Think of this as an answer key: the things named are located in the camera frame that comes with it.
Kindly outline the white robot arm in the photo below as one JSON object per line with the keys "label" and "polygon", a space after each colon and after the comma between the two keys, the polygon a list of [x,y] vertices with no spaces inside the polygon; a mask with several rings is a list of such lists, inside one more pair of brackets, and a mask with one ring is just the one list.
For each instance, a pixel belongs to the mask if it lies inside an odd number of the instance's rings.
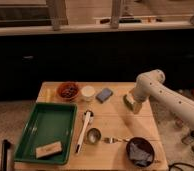
{"label": "white robot arm", "polygon": [[135,87],[125,96],[132,111],[138,113],[142,103],[153,96],[194,130],[194,101],[165,87],[164,81],[165,74],[159,69],[139,74]]}

